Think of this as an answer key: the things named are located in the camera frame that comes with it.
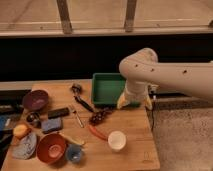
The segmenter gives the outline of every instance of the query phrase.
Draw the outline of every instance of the blue cup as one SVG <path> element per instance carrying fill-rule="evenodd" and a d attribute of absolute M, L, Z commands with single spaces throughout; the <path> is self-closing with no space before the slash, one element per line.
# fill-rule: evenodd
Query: blue cup
<path fill-rule="evenodd" d="M 81 161 L 83 152 L 81 146 L 75 144 L 69 144 L 66 150 L 66 158 L 72 163 L 78 163 Z"/>

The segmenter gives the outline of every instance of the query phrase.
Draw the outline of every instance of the white container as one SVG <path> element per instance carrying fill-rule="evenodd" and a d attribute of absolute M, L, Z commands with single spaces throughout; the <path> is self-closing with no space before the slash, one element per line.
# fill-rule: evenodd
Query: white container
<path fill-rule="evenodd" d="M 126 145 L 126 135 L 121 131 L 113 131 L 109 134 L 108 144 L 114 152 L 119 152 Z"/>

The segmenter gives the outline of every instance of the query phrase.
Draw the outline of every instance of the green tray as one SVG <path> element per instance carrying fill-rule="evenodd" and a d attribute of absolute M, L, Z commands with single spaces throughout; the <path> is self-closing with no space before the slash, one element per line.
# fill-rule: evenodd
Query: green tray
<path fill-rule="evenodd" d="M 92 103 L 95 107 L 115 107 L 126 80 L 119 73 L 95 73 L 92 79 Z"/>

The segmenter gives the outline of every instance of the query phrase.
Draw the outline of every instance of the red object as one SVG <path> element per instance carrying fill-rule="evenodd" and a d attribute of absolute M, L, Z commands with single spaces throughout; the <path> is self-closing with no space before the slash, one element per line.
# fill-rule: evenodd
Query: red object
<path fill-rule="evenodd" d="M 46 135 L 38 144 L 37 157 L 40 161 L 53 164 L 58 161 L 66 150 L 66 140 L 60 134 Z"/>
<path fill-rule="evenodd" d="M 24 96 L 22 105 L 29 111 L 37 111 L 47 105 L 48 98 L 48 93 L 46 91 L 34 90 Z"/>

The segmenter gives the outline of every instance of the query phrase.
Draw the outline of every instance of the dark background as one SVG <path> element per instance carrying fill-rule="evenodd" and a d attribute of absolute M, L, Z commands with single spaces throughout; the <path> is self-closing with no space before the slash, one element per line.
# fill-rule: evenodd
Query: dark background
<path fill-rule="evenodd" d="M 92 78 L 118 72 L 119 62 L 144 47 L 160 62 L 209 62 L 213 34 L 0 39 L 0 81 Z"/>

